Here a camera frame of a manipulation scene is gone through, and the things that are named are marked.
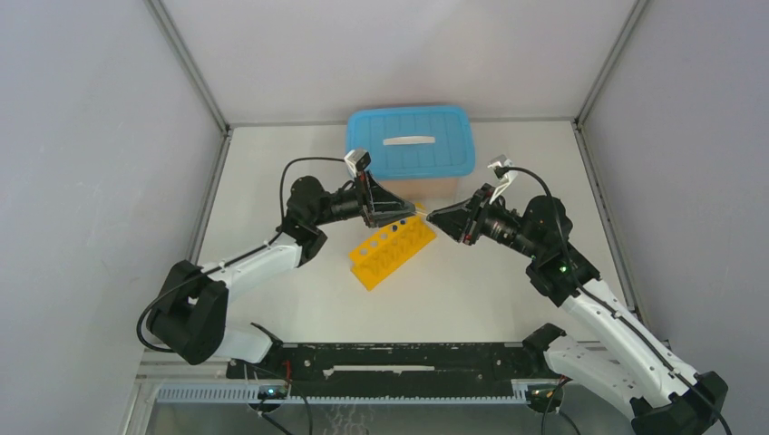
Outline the yellow test tube rack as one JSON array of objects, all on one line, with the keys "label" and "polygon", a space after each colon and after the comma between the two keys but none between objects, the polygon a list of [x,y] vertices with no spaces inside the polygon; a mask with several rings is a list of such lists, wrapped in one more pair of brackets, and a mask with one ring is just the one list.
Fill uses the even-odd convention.
[{"label": "yellow test tube rack", "polygon": [[[391,225],[397,225],[393,232]],[[404,263],[436,239],[421,217],[407,218],[377,230],[348,253],[351,272],[365,290],[371,291]]]}]

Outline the blue plastic box lid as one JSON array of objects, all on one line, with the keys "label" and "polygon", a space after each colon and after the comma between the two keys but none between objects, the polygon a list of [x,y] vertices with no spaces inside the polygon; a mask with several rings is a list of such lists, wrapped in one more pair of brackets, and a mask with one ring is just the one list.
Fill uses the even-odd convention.
[{"label": "blue plastic box lid", "polygon": [[346,150],[366,150],[376,179],[460,178],[475,168],[472,127],[456,105],[357,111],[346,123]]}]

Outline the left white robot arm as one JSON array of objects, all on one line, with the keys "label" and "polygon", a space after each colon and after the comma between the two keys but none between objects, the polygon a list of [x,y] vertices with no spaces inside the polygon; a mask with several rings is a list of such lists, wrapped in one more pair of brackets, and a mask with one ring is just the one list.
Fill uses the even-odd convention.
[{"label": "left white robot arm", "polygon": [[384,188],[367,170],[335,191],[325,190],[312,176],[297,179],[269,241],[205,266],[188,260],[175,264],[142,312],[138,332],[151,333],[162,342],[163,352],[190,365],[228,356],[247,362],[263,378],[273,377],[284,363],[283,353],[273,347],[275,338],[253,324],[229,321],[230,303],[314,259],[327,241],[323,225],[361,218],[368,227],[387,227],[415,213],[414,203]]}]

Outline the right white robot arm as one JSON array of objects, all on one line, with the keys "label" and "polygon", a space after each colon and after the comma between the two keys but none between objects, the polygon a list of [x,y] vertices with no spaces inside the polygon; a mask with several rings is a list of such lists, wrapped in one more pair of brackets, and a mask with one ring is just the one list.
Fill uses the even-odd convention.
[{"label": "right white robot arm", "polygon": [[674,355],[617,301],[598,269],[568,241],[572,223],[559,199],[537,196],[518,214],[479,190],[426,219],[467,246],[487,237],[528,257],[532,286],[592,332],[610,355],[593,353],[558,326],[544,324],[524,341],[529,373],[555,372],[583,385],[625,415],[636,434],[703,434],[722,420],[725,381]]}]

